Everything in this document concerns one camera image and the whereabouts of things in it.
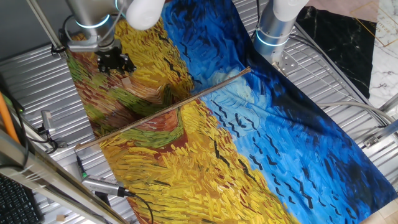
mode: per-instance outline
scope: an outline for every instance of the orange cable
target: orange cable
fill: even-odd
[[[13,138],[13,140],[15,140],[20,144],[17,133],[15,132],[14,125],[12,123],[10,112],[8,111],[7,104],[4,101],[4,97],[2,97],[1,93],[0,93],[0,114],[2,116],[2,120],[8,132],[8,135],[10,135]]]

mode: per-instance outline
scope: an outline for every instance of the keyboard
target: keyboard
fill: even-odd
[[[31,189],[0,175],[0,224],[36,224],[42,221]]]

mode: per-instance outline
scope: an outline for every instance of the white marble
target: white marble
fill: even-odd
[[[369,86],[369,101],[377,108],[398,94],[398,1],[380,0],[379,7]]]

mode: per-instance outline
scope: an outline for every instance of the van gogh painting print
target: van gogh painting print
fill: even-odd
[[[99,137],[238,74],[226,87],[100,146],[154,223],[360,223],[391,184],[315,103],[253,48],[230,0],[169,1],[156,26],[116,27],[137,70],[69,66]],[[147,207],[129,198],[141,223]]]

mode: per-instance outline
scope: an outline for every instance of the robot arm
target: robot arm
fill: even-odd
[[[121,52],[120,40],[114,38],[111,14],[124,15],[135,29],[151,28],[160,18],[165,0],[67,0],[76,23],[87,40],[69,41],[72,52],[94,52],[101,72],[109,69],[133,72],[134,64]]]
[[[279,63],[296,17],[308,0],[269,0],[257,25],[254,48],[270,63]]]

